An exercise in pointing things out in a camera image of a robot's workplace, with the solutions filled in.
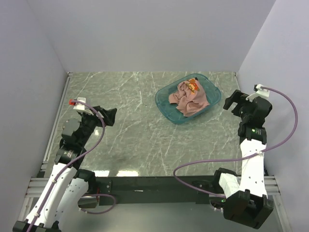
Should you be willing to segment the pink printed t shirt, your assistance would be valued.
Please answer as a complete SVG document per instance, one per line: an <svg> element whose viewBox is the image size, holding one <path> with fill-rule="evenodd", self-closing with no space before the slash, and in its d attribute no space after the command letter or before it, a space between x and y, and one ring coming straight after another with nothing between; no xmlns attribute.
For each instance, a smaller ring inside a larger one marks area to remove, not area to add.
<svg viewBox="0 0 309 232"><path fill-rule="evenodd" d="M187 79L177 85L177 91L169 95L169 103L184 117L190 117L209 106L206 92L197 78Z"/></svg>

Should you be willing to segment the teal plastic bin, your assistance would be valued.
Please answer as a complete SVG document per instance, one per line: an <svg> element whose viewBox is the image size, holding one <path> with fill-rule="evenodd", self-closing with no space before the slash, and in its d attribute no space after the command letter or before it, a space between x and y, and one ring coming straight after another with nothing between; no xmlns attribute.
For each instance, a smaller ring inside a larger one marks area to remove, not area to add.
<svg viewBox="0 0 309 232"><path fill-rule="evenodd" d="M183 114L176 109L177 104L169 103L169 95L177 91L177 85L179 83L191 78L198 79L201 86L206 92L206 97L210 104L209 106L194 114L193 116L184 117ZM155 103L162 115L166 117L169 121L175 124L182 124L211 109L213 106L219 103L219 101L221 100L221 96L222 94L218 87L216 87L206 76L198 73L193 73L158 90L155 95Z"/></svg>

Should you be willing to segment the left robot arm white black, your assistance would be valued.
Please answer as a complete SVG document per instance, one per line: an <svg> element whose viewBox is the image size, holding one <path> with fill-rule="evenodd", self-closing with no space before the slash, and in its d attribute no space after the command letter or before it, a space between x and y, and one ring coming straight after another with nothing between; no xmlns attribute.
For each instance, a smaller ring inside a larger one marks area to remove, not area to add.
<svg viewBox="0 0 309 232"><path fill-rule="evenodd" d="M81 169L88 154L85 145L97 127L113 126L117 109L105 110L73 103L80 119L68 119L62 129L59 149L51 175L38 201L23 221L16 221L14 232L60 232L67 216L83 197L101 196L93 171Z"/></svg>

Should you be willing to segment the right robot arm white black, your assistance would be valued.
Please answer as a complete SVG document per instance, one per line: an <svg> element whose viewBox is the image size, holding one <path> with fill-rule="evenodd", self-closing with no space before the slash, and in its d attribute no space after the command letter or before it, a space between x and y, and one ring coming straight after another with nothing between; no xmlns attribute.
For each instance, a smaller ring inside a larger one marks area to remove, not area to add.
<svg viewBox="0 0 309 232"><path fill-rule="evenodd" d="M273 211L264 181L264 153L267 132L263 124L272 110L269 94L258 90L252 95L240 90L226 98L225 110L235 103L233 115L240 117L238 136L242 154L241 177L225 168L215 171L212 188L225 196L224 218L259 229Z"/></svg>

